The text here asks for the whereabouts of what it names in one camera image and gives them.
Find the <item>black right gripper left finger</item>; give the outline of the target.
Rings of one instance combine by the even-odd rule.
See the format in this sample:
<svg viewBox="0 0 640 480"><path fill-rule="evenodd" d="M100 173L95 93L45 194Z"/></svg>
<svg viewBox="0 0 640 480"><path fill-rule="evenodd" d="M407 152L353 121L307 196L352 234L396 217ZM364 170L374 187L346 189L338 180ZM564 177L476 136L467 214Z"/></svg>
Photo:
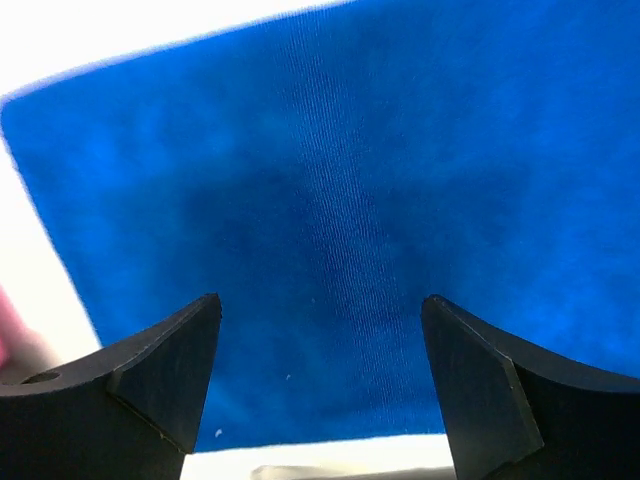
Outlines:
<svg viewBox="0 0 640 480"><path fill-rule="evenodd" d="M1 387L4 479L178 479L194 451L220 299Z"/></svg>

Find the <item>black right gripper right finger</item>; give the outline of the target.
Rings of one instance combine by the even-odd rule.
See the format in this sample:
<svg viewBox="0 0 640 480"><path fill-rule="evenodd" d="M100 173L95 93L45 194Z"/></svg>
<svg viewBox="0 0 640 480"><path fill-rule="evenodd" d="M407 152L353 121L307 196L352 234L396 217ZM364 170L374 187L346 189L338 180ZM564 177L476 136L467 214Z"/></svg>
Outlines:
<svg viewBox="0 0 640 480"><path fill-rule="evenodd" d="M500 330L432 295L421 310L459 479L639 477L639 381Z"/></svg>

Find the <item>pink hard-shell suitcase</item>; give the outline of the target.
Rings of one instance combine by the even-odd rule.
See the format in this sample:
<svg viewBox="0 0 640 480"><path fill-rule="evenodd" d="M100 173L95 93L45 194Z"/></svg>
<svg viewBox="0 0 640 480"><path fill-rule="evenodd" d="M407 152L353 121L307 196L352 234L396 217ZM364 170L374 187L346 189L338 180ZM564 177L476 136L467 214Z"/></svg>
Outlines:
<svg viewBox="0 0 640 480"><path fill-rule="evenodd" d="M4 288L0 290L1 367L18 351L23 335L23 322Z"/></svg>

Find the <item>dark blue garment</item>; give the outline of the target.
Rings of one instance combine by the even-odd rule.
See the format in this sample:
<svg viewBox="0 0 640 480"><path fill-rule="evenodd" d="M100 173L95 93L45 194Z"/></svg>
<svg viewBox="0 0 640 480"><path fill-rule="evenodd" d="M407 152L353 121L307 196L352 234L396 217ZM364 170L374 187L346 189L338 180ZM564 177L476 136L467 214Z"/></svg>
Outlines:
<svg viewBox="0 0 640 480"><path fill-rule="evenodd" d="M635 1L355 1L1 126L104 344L220 296L202 451L441 431L431 294L639 373Z"/></svg>

